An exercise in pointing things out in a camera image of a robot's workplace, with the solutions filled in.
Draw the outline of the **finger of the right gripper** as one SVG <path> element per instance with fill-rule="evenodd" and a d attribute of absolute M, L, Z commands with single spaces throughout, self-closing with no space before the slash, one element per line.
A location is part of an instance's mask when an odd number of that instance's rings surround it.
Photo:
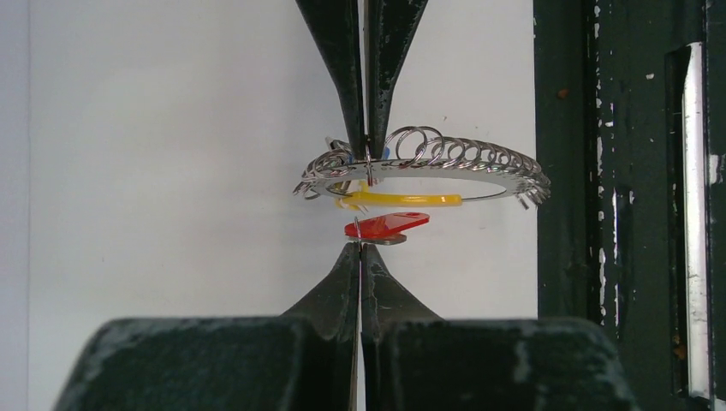
<path fill-rule="evenodd" d="M 383 156 L 394 89 L 426 0 L 366 2 L 368 142 L 372 158 Z"/>
<path fill-rule="evenodd" d="M 336 87 L 354 157 L 366 153 L 358 3 L 355 0 L 297 0 Z"/>

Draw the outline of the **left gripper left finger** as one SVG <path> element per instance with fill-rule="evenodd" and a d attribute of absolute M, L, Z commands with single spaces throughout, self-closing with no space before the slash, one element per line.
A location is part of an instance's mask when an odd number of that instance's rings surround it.
<path fill-rule="evenodd" d="M 360 245 L 347 243 L 330 273 L 283 312 L 312 327 L 302 354 L 303 410 L 357 408 Z"/>

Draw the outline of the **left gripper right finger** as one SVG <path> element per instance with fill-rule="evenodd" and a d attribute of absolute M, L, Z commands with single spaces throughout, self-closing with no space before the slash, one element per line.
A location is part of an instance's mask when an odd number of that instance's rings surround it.
<path fill-rule="evenodd" d="M 380 406 L 380 345 L 385 332 L 400 322 L 441 319 L 398 282 L 372 244 L 362 246 L 360 274 L 360 314 L 363 364 L 365 367 L 366 409 Z"/>

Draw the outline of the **red key tag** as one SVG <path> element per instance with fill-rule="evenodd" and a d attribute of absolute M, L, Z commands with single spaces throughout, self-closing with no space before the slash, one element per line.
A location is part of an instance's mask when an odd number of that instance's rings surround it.
<path fill-rule="evenodd" d="M 344 235 L 351 241 L 391 246 L 405 242 L 404 234 L 430 221 L 430 215 L 421 212 L 396 212 L 364 220 L 355 219 L 344 228 Z"/>

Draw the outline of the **keyring bunch with coloured tags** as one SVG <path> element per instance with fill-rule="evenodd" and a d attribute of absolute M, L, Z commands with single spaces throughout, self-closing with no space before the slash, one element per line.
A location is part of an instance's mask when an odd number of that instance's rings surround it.
<path fill-rule="evenodd" d="M 394 200 L 375 194 L 368 200 L 350 185 L 363 181 L 367 188 L 393 178 L 431 178 L 483 182 L 497 186 L 494 194 L 472 201 L 515 197 L 524 208 L 540 206 L 551 197 L 551 181 L 533 158 L 495 143 L 447 136 L 434 127 L 406 126 L 384 142 L 380 159 L 354 157 L 348 142 L 326 141 L 326 151 L 312 160 L 294 188 L 305 200 L 328 196 L 351 206 L 423 206 L 421 197 Z"/>

